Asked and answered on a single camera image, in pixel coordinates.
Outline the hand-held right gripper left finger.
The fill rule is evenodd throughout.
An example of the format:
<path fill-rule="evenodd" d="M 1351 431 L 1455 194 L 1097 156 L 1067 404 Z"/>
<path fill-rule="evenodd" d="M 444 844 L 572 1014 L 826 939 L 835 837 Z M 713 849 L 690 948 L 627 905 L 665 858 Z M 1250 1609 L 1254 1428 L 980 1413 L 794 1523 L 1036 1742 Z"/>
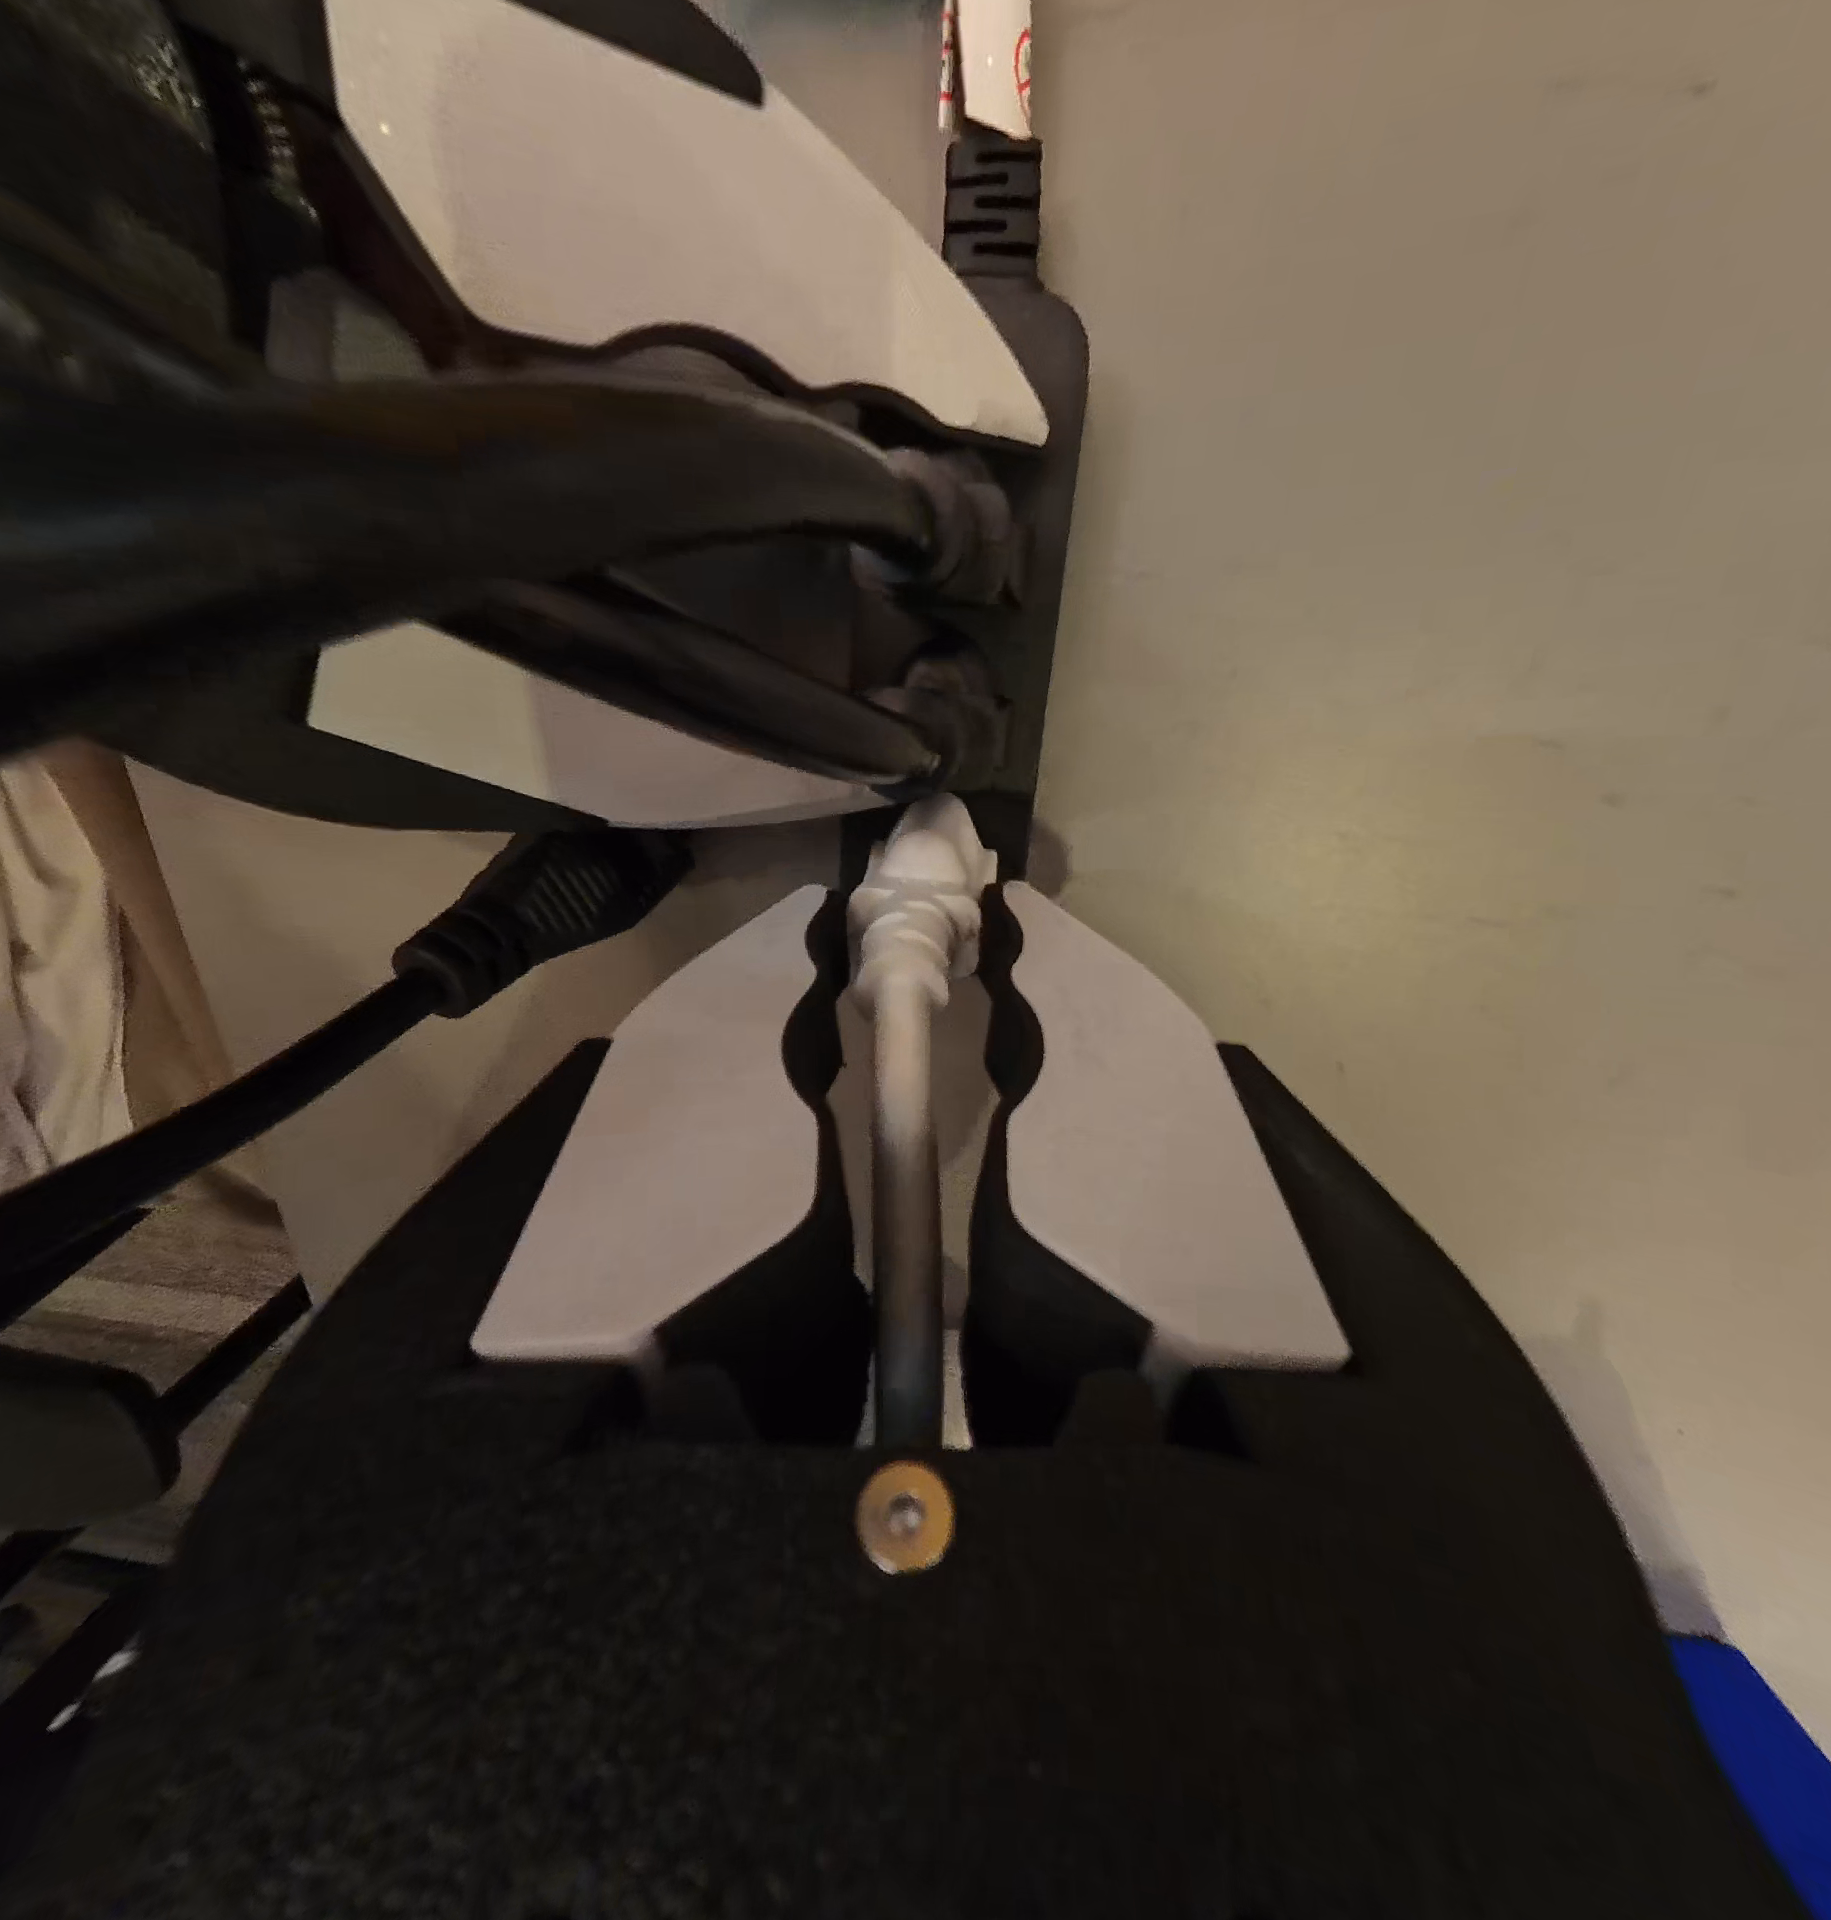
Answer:
<path fill-rule="evenodd" d="M 502 1363 L 672 1355 L 682 1312 L 784 1355 L 853 1315 L 831 1119 L 848 909 L 788 892 L 621 1014 L 470 1334 Z"/>

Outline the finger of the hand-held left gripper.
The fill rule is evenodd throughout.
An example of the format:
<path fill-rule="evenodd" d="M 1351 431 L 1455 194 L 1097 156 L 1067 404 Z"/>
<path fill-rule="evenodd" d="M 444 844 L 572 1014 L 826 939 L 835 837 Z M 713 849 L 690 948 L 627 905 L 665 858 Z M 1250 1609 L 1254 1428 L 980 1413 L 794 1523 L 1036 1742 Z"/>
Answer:
<path fill-rule="evenodd" d="M 879 806 L 859 784 L 690 740 L 422 623 L 320 650 L 305 715 L 618 829 L 776 829 Z"/>
<path fill-rule="evenodd" d="M 699 6 L 332 0 L 342 126 L 488 324 L 699 335 L 805 392 L 1048 443 L 995 319 Z"/>

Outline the black chair base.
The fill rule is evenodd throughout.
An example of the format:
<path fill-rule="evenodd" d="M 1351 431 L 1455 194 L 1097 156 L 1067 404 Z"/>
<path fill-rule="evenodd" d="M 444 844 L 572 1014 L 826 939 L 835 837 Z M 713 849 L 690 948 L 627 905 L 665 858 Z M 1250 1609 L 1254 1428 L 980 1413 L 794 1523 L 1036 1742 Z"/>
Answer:
<path fill-rule="evenodd" d="M 310 1315 L 287 1280 L 169 1385 L 72 1355 L 0 1348 L 0 1667 L 19 1588 L 83 1532 L 158 1507 L 183 1475 L 183 1431 Z M 76 1628 L 0 1692 L 0 1825 L 42 1813 L 134 1664 L 163 1573 L 120 1562 Z"/>

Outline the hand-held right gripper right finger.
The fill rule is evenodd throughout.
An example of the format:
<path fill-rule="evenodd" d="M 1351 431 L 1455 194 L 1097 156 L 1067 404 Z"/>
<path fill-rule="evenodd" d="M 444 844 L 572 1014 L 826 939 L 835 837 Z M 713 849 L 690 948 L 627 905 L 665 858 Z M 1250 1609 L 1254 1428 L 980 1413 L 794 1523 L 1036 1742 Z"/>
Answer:
<path fill-rule="evenodd" d="M 1148 1363 L 1333 1373 L 1351 1348 L 1207 1032 L 1030 882 L 986 909 L 995 1225 Z"/>

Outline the grey desk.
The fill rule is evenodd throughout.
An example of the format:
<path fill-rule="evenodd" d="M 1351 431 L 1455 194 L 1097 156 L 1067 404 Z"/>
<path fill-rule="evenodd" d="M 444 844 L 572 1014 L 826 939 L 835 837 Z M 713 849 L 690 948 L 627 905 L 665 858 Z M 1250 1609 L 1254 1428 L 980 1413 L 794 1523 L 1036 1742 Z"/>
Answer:
<path fill-rule="evenodd" d="M 1038 6 L 1097 396 L 1045 806 L 1368 1343 L 945 1465 L 402 1368 L 230 1459 L 118 1916 L 1808 1916 L 1831 1758 L 1831 6 Z"/>

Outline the person's beige pants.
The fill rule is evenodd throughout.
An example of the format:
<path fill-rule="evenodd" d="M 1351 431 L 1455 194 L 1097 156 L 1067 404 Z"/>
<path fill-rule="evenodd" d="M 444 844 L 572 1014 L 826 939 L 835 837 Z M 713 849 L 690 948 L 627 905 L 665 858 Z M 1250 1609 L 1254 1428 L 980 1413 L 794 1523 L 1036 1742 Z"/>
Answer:
<path fill-rule="evenodd" d="M 130 765 L 0 765 L 0 1195 L 234 1082 Z"/>

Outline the blue box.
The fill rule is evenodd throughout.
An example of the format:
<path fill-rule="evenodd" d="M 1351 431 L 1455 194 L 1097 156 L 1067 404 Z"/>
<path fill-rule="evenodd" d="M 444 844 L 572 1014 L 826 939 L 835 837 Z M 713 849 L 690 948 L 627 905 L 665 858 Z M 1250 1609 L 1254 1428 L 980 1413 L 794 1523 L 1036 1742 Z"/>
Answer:
<path fill-rule="evenodd" d="M 1808 1916 L 1831 1920 L 1831 1758 L 1737 1648 L 1669 1635 L 1669 1662 L 1766 1854 Z"/>

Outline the black cable hub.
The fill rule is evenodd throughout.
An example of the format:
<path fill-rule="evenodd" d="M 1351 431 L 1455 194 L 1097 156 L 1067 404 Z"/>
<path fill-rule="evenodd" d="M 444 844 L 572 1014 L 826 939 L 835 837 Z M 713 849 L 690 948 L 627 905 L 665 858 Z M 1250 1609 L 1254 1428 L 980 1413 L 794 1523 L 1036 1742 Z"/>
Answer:
<path fill-rule="evenodd" d="M 965 800 L 1000 878 L 1023 878 L 1048 688 L 1088 422 L 1088 332 L 1045 280 L 1045 141 L 1030 110 L 1036 6 L 924 6 L 939 40 L 930 181 L 939 222 L 868 270 L 896 367 L 853 426 L 886 449 L 986 481 L 1013 510 L 1020 580 L 995 603 L 914 590 L 849 559 L 848 681 L 949 745 L 945 790 Z"/>

